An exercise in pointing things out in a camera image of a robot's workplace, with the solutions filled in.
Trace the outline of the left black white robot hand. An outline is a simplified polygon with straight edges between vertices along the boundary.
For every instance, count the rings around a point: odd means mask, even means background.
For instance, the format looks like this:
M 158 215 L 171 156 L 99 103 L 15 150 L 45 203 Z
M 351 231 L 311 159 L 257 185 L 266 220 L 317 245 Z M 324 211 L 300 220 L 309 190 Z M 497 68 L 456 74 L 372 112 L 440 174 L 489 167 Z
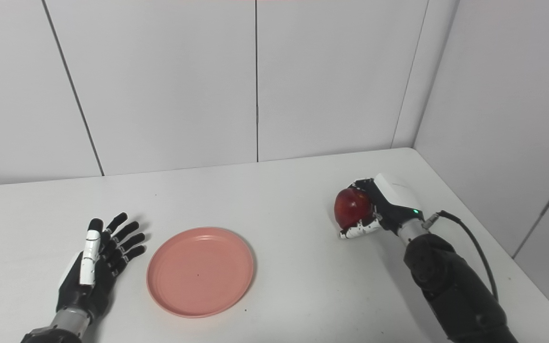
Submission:
M 101 219 L 92 219 L 83 251 L 59 286 L 55 310 L 81 310 L 91 322 L 105 315 L 118 276 L 146 252 L 146 236 L 139 227 L 136 221 L 128 222 L 124 212 L 107 226 Z

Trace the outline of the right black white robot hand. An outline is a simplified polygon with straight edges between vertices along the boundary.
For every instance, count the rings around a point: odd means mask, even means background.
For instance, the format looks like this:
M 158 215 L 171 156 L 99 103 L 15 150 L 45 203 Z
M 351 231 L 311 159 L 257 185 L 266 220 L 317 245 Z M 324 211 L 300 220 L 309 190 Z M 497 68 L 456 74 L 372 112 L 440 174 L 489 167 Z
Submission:
M 379 230 L 398 236 L 404 245 L 423 236 L 425 217 L 414 192 L 387 174 L 359 179 L 342 189 L 334 201 L 340 239 Z

